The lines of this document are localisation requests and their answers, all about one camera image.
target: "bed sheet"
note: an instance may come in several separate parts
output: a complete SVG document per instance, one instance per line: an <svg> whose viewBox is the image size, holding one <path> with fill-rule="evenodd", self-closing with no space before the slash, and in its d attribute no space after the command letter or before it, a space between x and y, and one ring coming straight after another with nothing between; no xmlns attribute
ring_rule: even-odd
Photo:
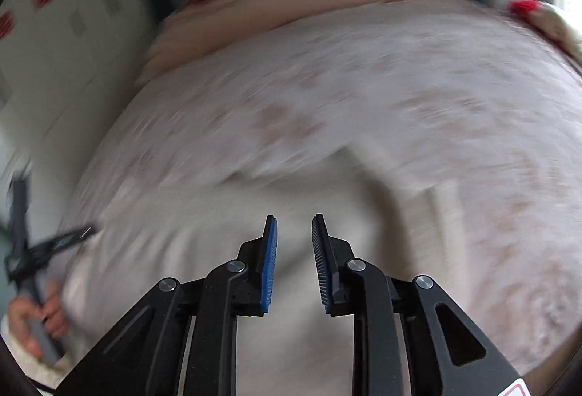
<svg viewBox="0 0 582 396"><path fill-rule="evenodd" d="M370 134L401 174L458 181L467 312L525 373L582 316L580 87L559 52L468 1L311 17L150 82L64 225L106 219L157 187L281 175Z"/></svg>

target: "black cable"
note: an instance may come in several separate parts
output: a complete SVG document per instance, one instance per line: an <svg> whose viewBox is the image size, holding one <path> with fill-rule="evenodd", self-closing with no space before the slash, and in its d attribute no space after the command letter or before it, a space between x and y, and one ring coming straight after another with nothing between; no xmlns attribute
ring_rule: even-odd
<svg viewBox="0 0 582 396"><path fill-rule="evenodd" d="M36 387L36 389L40 389L41 391L47 392L48 394L54 394L55 391L52 388L49 388L48 386L39 383L37 380L33 380L31 377L28 377L28 379L30 380L30 382L32 384L34 384L34 386Z"/></svg>

